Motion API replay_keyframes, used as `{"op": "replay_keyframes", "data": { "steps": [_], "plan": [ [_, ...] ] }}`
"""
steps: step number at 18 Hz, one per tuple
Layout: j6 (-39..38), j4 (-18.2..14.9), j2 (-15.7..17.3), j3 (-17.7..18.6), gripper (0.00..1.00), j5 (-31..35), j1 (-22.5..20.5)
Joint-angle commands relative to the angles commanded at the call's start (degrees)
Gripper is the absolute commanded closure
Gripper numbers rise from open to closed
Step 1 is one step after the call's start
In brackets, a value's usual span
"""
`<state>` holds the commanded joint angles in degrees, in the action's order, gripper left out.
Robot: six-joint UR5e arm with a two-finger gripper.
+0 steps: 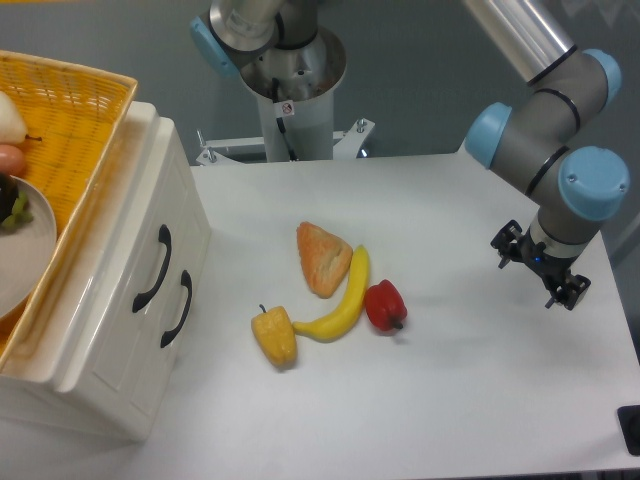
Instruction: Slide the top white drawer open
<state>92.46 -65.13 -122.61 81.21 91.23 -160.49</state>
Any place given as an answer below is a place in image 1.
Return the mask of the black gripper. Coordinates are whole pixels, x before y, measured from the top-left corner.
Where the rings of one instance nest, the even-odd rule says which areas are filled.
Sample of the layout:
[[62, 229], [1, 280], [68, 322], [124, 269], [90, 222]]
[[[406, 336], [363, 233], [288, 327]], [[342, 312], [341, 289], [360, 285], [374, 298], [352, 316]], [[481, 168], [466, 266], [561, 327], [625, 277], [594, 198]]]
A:
[[519, 223], [510, 220], [494, 236], [490, 245], [500, 257], [498, 268], [508, 263], [524, 264], [535, 273], [550, 294], [545, 307], [561, 305], [572, 311], [591, 286], [591, 280], [583, 275], [573, 275], [571, 266], [575, 257], [561, 258], [547, 253], [544, 240], [536, 241], [531, 227], [522, 234]]

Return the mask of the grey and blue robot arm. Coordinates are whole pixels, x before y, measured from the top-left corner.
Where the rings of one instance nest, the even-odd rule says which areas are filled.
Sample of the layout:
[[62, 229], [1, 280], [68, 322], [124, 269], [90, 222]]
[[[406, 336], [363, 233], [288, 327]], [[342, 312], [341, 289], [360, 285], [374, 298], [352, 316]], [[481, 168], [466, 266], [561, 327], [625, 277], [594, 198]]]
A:
[[[519, 109], [488, 106], [463, 141], [472, 158], [538, 206], [527, 229], [509, 222], [491, 245], [503, 263], [533, 271], [552, 303], [572, 309], [590, 285], [572, 265], [619, 210], [630, 175], [614, 152], [567, 143], [615, 98], [620, 67], [600, 50], [579, 49], [537, 1], [465, 7], [533, 89]], [[337, 155], [333, 93], [346, 54], [319, 25], [315, 2], [215, 1], [190, 33], [215, 71], [239, 76], [254, 94], [268, 160]]]

